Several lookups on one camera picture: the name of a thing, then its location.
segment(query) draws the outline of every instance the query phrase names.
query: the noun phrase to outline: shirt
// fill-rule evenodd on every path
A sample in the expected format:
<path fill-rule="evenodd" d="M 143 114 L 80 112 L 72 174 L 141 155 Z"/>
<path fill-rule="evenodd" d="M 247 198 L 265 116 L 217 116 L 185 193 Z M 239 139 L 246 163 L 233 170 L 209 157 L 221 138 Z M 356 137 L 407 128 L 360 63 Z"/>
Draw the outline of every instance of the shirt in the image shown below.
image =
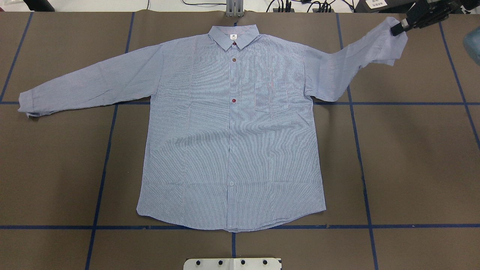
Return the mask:
<path fill-rule="evenodd" d="M 391 35 L 397 23 L 387 18 L 333 54 L 255 25 L 213 26 L 48 81 L 21 93 L 18 111 L 150 96 L 138 214 L 195 229 L 266 229 L 325 210 L 311 96 L 335 101 L 368 63 L 393 65 L 407 41 Z"/>

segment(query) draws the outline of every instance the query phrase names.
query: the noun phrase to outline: blue container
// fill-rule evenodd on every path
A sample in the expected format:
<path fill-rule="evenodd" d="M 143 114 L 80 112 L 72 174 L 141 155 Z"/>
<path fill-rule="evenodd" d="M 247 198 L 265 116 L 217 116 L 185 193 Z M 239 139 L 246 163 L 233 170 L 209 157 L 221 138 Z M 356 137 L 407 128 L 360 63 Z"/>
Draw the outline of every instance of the blue container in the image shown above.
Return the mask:
<path fill-rule="evenodd" d="M 463 46 L 468 55 L 480 66 L 480 26 L 465 36 Z"/>

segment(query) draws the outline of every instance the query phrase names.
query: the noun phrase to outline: black device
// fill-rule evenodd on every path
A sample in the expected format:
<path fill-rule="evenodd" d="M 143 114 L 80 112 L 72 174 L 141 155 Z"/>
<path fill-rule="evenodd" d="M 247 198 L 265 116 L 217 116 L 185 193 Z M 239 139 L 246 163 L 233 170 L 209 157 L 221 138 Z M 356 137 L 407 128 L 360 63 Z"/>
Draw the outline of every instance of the black device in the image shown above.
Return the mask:
<path fill-rule="evenodd" d="M 54 12 L 55 9 L 48 0 L 24 0 L 28 8 L 32 11 Z"/>
<path fill-rule="evenodd" d="M 480 0 L 420 0 L 407 11 L 407 17 L 396 24 L 390 31 L 398 36 L 413 28 L 424 28 L 448 19 L 448 15 L 464 6 L 472 10 L 480 6 Z"/>

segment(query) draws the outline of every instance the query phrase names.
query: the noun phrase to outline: shirt collar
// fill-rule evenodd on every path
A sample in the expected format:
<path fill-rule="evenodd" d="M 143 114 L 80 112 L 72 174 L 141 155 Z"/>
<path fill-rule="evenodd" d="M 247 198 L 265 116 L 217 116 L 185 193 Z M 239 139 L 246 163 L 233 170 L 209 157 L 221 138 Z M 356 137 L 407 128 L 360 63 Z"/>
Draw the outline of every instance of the shirt collar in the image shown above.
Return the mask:
<path fill-rule="evenodd" d="M 236 40 L 230 39 L 230 34 L 237 34 Z M 228 50 L 233 42 L 237 43 L 239 49 L 245 48 L 252 43 L 259 35 L 257 25 L 246 26 L 213 26 L 208 35 L 224 50 Z"/>

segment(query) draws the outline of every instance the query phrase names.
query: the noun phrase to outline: chest pocket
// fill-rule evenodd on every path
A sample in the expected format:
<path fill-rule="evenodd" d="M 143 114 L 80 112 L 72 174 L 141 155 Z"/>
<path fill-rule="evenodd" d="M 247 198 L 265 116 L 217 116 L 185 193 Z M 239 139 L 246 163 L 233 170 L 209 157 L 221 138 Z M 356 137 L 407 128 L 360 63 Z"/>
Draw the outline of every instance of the chest pocket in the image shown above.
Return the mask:
<path fill-rule="evenodd" d="M 285 81 L 255 83 L 255 110 L 278 112 L 288 109 L 288 86 Z"/>

